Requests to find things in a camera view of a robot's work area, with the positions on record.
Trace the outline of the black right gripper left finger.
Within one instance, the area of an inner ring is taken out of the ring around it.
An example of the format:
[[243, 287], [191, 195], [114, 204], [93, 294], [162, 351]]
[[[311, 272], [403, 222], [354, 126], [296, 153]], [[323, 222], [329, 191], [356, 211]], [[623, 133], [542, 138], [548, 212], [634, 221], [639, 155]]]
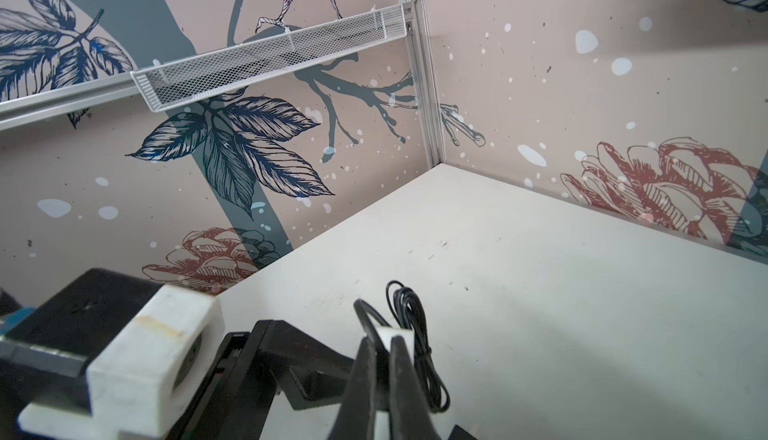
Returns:
[[389, 405], [388, 382], [389, 352], [363, 338], [327, 439], [374, 439], [377, 413]]

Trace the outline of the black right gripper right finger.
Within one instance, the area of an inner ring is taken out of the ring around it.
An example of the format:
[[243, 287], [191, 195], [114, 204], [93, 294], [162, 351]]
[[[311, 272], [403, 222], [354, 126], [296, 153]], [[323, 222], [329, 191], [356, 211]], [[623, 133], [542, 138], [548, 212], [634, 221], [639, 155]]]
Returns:
[[402, 336], [393, 337], [390, 343], [389, 414], [391, 439], [440, 439]]

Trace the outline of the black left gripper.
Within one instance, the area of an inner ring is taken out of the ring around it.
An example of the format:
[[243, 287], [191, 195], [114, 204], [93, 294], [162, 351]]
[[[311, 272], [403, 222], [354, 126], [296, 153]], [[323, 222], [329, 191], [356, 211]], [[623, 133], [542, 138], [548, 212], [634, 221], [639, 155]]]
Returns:
[[282, 320], [223, 338], [169, 439], [258, 439], [276, 394], [307, 410], [341, 402], [354, 360]]

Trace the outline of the black adapter with cord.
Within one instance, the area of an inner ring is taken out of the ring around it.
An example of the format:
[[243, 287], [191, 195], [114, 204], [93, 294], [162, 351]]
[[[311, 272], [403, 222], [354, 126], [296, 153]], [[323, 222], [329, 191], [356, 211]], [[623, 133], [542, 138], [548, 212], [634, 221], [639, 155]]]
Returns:
[[[451, 406], [451, 397], [432, 359], [426, 313], [419, 296], [412, 288], [397, 280], [387, 283], [385, 295], [396, 325], [401, 330], [413, 334], [413, 365], [429, 410], [435, 414], [447, 412]], [[385, 328], [391, 328], [391, 325], [362, 299], [357, 299], [353, 307], [368, 340], [378, 351], [385, 351], [384, 341], [377, 332], [375, 323]]]

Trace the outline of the white mesh wall shelf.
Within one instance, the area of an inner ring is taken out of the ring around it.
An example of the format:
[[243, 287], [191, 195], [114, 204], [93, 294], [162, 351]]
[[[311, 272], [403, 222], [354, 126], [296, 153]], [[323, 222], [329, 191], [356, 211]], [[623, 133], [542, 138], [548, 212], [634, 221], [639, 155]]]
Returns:
[[153, 113], [168, 111], [406, 37], [407, 4], [130, 73]]

